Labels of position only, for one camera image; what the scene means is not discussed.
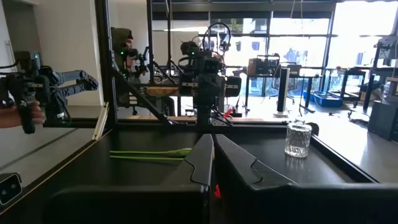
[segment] floor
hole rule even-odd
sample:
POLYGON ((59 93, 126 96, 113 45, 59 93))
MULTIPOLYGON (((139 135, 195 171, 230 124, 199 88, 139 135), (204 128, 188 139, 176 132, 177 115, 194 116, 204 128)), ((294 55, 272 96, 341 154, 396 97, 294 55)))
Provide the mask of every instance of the floor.
MULTIPOLYGON (((239 112, 244 98, 229 98, 228 103, 235 105, 239 99, 239 112)), ((271 118, 276 111, 276 98, 268 99, 250 97, 250 112, 248 118, 271 118)), ((366 129, 348 121, 347 112, 352 105, 338 109, 325 109, 318 105, 310 105, 317 110, 315 114, 299 109, 299 99, 292 104, 287 100, 287 110, 291 118, 304 115, 307 121, 313 121, 320 126, 321 139, 333 149, 352 160, 369 174, 381 182, 398 182, 398 145, 387 142, 380 137, 368 133, 366 129)), ((191 98, 182 98, 182 114, 192 108, 191 98)), ((100 107, 69 106, 69 112, 74 118, 96 118, 100 107)), ((145 108, 136 108, 139 115, 150 115, 145 108)), ((131 108, 119 108, 119 118, 132 115, 131 108)), ((23 185, 28 185, 36 178, 50 170, 70 154, 86 144, 92 137, 92 129, 68 128, 37 128, 32 135, 23 133, 22 128, 0 129, 2 148, 0 150, 0 173, 18 172, 22 176, 23 185)))

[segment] table surface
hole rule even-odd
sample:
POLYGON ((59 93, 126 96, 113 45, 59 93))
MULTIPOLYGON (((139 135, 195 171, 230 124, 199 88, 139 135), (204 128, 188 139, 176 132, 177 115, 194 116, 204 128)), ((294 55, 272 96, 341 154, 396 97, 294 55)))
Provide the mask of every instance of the table surface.
MULTIPOLYGON (((201 135, 161 131, 112 131, 49 180, 27 194, 0 216, 0 223, 40 223, 41 207, 54 193, 76 185, 156 185, 179 162, 146 162, 110 159, 109 150, 168 151, 193 147, 201 135)), ((297 183, 352 182, 314 147, 306 159, 284 154, 285 134, 228 134, 232 141, 263 163, 297 183)))

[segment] office chair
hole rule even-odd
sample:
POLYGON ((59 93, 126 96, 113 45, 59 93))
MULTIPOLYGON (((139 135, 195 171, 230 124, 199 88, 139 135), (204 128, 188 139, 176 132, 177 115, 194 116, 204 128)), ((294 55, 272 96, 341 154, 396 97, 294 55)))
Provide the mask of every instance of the office chair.
MULTIPOLYGON (((285 62, 285 63, 287 63, 287 64, 289 64, 289 65, 292 65, 292 68, 294 67, 294 68, 298 68, 298 67, 300 67, 301 68, 301 66, 300 65, 297 65, 295 62, 285 62)), ((273 90, 278 90, 279 89, 279 83, 277 82, 278 81, 278 79, 279 79, 279 71, 278 72, 275 72, 275 74, 272 76, 272 85, 271 85, 271 88, 273 89, 273 90)), ((291 92, 291 91, 294 91, 294 90, 296 90, 297 89, 297 80, 295 79, 295 78, 290 78, 289 79, 289 85, 288 85, 288 87, 287 87, 287 98, 289 98, 289 99, 291 99, 292 101, 293 101, 293 104, 295 103, 294 102, 294 96, 293 95, 289 95, 289 93, 291 92)), ((269 96, 269 99, 271 99, 271 97, 278 97, 278 94, 276 94, 276 95, 271 95, 271 96, 269 96)))

